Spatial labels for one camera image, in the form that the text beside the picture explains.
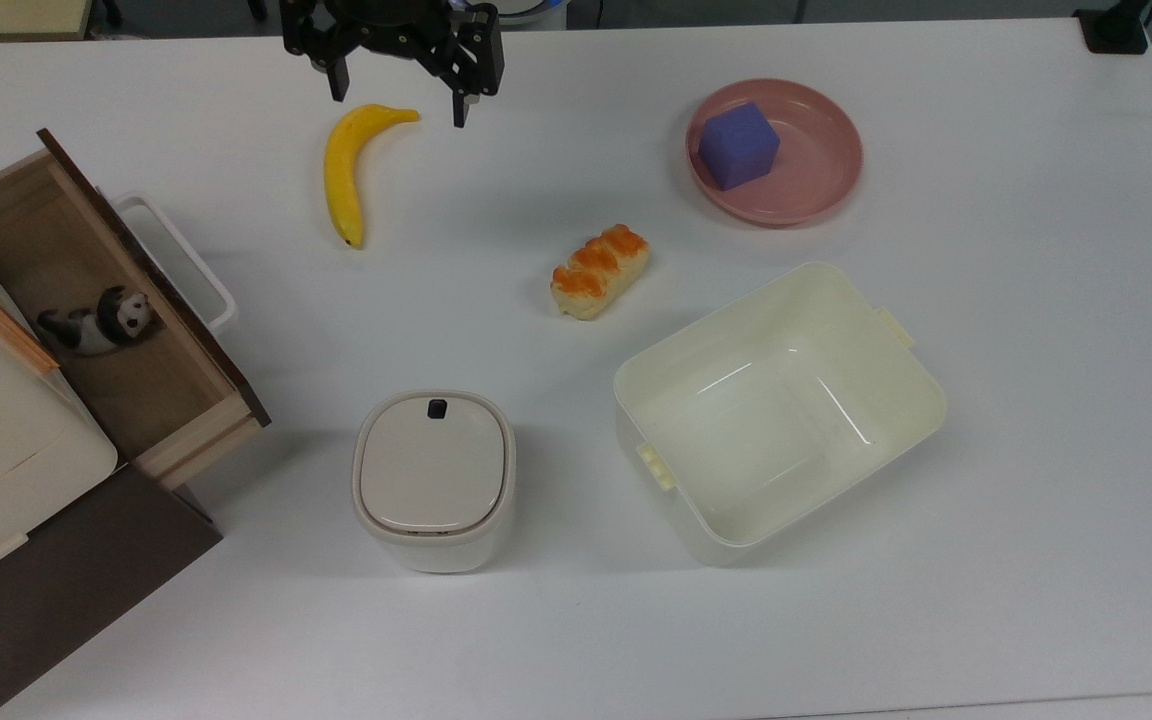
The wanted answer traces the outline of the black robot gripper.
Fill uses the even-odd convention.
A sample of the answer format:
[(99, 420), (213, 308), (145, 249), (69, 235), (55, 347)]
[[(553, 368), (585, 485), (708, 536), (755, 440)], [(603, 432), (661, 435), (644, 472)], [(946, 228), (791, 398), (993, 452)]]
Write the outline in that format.
[(356, 50), (416, 61), (452, 92), (454, 128), (477, 96), (495, 96), (505, 74), (499, 13), (471, 1), (283, 1), (285, 50), (324, 73), (335, 103), (349, 88)]

